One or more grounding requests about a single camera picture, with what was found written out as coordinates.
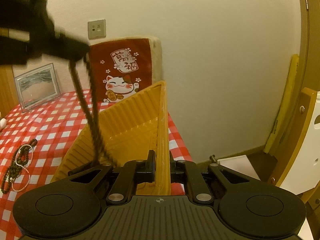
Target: framed photo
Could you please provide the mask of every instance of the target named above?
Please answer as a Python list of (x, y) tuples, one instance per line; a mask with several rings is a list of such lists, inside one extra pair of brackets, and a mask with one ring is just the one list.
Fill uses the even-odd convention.
[(23, 112), (60, 96), (53, 63), (15, 77), (15, 83)]

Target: yellow plastic bin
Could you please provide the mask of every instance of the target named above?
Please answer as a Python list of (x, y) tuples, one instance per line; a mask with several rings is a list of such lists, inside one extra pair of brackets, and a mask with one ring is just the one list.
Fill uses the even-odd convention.
[[(147, 87), (99, 113), (106, 151), (123, 166), (147, 159), (156, 152), (156, 180), (138, 185), (138, 195), (170, 195), (168, 112), (164, 81)], [(86, 125), (66, 153), (51, 182), (66, 178), (68, 171), (93, 159), (94, 148)]]

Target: lucky cat illustration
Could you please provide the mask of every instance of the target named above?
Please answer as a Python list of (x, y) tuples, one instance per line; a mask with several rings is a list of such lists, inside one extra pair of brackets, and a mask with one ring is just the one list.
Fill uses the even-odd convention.
[(106, 89), (107, 98), (103, 101), (116, 103), (138, 92), (139, 83), (132, 84), (130, 75), (124, 77), (107, 76)]

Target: ribbed black surface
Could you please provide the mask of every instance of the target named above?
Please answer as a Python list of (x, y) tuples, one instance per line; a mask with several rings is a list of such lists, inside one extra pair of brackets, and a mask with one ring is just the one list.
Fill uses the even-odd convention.
[(163, 201), (158, 196), (133, 196), (127, 204), (109, 207), (92, 228), (68, 240), (248, 239), (226, 228), (210, 207), (194, 205), (187, 196), (162, 196), (161, 199)]

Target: red and white checkered tablecloth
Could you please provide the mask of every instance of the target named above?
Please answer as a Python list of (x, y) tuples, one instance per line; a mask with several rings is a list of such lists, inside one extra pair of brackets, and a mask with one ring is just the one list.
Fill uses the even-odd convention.
[[(84, 94), (89, 107), (92, 108), (89, 90), (84, 90)], [(110, 105), (99, 103), (99, 110), (102, 111)], [(21, 108), (17, 106), (6, 119), (7, 126), (0, 132), (1, 180), (7, 167), (10, 166), (15, 150), (33, 138), (38, 140), (32, 162), (28, 167), (31, 174), (30, 184), (19, 193), (10, 191), (2, 194), (0, 191), (0, 240), (15, 240), (21, 233), (11, 213), (14, 201), (24, 192), (50, 182), (62, 158), (87, 121), (75, 92), (64, 93), (54, 101), (27, 113), (22, 113)], [(170, 116), (169, 148), (175, 160), (191, 161), (190, 154)], [(22, 188), (27, 181), (28, 175), (22, 171), (22, 175), (15, 181), (15, 189)], [(172, 194), (181, 193), (180, 184), (172, 184)]]

